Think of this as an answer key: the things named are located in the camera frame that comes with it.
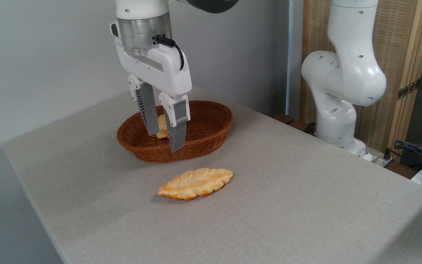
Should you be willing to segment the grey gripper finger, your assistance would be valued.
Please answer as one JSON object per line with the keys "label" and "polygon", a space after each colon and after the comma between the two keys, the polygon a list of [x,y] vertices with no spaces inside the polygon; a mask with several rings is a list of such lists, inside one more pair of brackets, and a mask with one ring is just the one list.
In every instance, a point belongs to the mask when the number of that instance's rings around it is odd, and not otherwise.
{"label": "grey gripper finger", "polygon": [[185,143],[186,124],[190,120],[189,98],[187,95],[173,98],[161,92],[159,101],[164,110],[171,152],[174,153],[182,149]]}
{"label": "grey gripper finger", "polygon": [[145,128],[149,136],[159,132],[159,122],[152,85],[130,74],[128,77],[130,92],[136,101]]}

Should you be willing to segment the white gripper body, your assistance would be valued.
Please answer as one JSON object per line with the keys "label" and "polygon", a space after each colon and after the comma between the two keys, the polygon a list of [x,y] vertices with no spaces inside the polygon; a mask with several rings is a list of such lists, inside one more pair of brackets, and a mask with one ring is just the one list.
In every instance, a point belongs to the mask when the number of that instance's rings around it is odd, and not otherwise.
{"label": "white gripper body", "polygon": [[166,45],[148,50],[147,56],[130,56],[120,39],[115,39],[119,60],[124,70],[140,80],[156,87],[170,97],[186,95],[192,89],[189,65],[183,52],[184,65],[175,48]]}

